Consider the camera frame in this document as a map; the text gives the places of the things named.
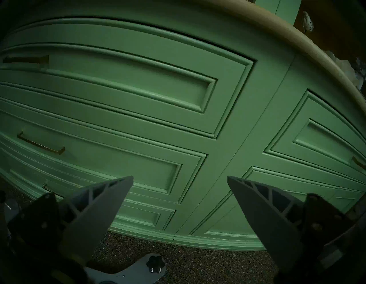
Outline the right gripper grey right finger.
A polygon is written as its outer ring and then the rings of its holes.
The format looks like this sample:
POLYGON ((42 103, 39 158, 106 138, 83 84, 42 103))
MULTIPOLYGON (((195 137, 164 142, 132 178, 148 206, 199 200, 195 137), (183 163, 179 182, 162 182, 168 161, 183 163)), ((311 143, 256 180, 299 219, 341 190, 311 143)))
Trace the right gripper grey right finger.
POLYGON ((246 220, 283 274, 316 271, 316 262, 354 221, 316 193, 305 201, 289 192, 227 177, 246 220))

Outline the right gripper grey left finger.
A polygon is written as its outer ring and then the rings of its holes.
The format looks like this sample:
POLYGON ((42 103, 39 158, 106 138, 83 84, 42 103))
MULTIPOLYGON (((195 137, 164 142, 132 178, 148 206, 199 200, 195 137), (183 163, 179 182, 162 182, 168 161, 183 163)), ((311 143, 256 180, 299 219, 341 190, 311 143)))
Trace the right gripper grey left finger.
POLYGON ((87 262, 133 185, 127 176, 83 187, 62 200, 47 192, 8 222, 12 236, 39 250, 87 262))

